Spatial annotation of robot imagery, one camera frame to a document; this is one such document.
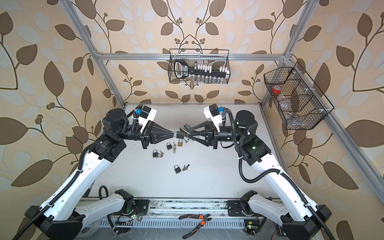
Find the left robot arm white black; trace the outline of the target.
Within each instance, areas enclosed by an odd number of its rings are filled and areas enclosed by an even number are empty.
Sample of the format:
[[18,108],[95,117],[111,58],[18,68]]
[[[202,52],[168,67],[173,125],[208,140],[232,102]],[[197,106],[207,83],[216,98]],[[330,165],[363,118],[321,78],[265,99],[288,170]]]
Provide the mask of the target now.
[[132,198],[124,190],[118,190],[89,207],[78,209],[77,204],[96,178],[127,146],[126,140],[140,141],[146,149],[149,144],[177,136],[176,132],[154,123],[156,113],[156,110],[143,105],[138,105],[129,114],[120,108],[110,110],[102,120],[103,134],[81,152],[78,168],[48,200],[26,211],[29,221],[14,239],[18,240],[34,225],[50,240],[73,240],[87,225],[120,211]]

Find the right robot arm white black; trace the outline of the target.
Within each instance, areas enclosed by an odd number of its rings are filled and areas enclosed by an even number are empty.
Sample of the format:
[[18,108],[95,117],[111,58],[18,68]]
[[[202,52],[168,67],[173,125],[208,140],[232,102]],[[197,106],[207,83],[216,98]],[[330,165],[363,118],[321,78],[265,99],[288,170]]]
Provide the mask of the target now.
[[219,143],[234,145],[238,155],[241,179],[253,184],[266,180],[278,195],[281,204],[248,191],[241,197],[244,215],[260,214],[282,228],[290,240],[310,240],[323,230],[329,239],[335,237],[326,225],[332,215],[325,205],[318,205],[308,197],[281,167],[271,149],[256,135],[258,122],[254,114],[231,110],[216,105],[204,109],[208,119],[194,127],[184,126],[190,140],[207,147],[217,148]]

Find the keys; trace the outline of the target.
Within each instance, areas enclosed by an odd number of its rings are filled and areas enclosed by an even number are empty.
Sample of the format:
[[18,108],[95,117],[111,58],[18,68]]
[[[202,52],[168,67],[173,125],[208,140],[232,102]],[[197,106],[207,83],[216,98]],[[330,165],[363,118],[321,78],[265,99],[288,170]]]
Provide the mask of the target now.
[[188,164],[188,165],[184,166],[184,167],[183,167],[183,171],[186,171],[186,170],[188,170],[189,166],[190,166],[190,164]]

